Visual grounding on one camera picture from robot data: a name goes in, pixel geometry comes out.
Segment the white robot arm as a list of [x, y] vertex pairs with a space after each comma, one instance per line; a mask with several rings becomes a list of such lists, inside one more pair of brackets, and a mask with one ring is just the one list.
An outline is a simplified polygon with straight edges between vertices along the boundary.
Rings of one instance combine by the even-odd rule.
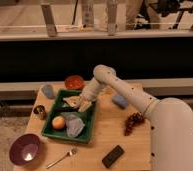
[[110, 86], [150, 122], [150, 170], [193, 171], [193, 110], [178, 98], [158, 99], [118, 78], [113, 68], [97, 65], [77, 106], [87, 109]]

